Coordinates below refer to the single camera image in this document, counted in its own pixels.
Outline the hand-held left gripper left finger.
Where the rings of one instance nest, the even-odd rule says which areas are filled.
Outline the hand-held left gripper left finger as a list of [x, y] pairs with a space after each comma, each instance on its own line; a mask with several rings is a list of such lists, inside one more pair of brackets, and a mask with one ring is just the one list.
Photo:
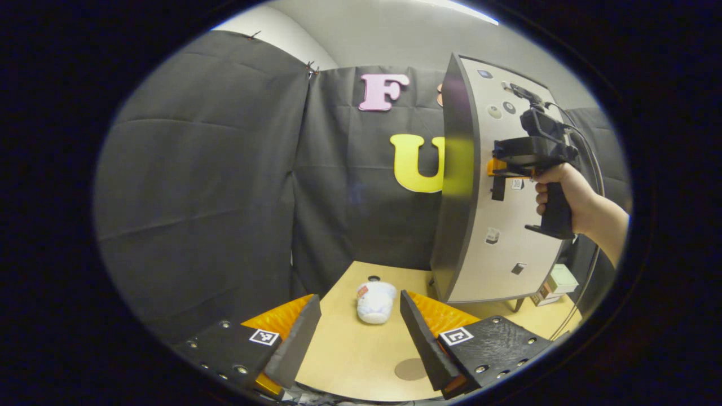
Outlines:
[[250, 319], [214, 321], [173, 349], [242, 395], [282, 399], [296, 383], [320, 318], [320, 296], [308, 294]]

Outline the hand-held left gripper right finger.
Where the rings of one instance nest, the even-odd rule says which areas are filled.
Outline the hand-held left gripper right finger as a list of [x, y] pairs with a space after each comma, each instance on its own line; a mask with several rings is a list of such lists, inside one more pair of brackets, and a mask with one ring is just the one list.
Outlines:
[[444, 399], [490, 390], [553, 344], [501, 315], [480, 319], [408, 290], [399, 300], [426, 375]]

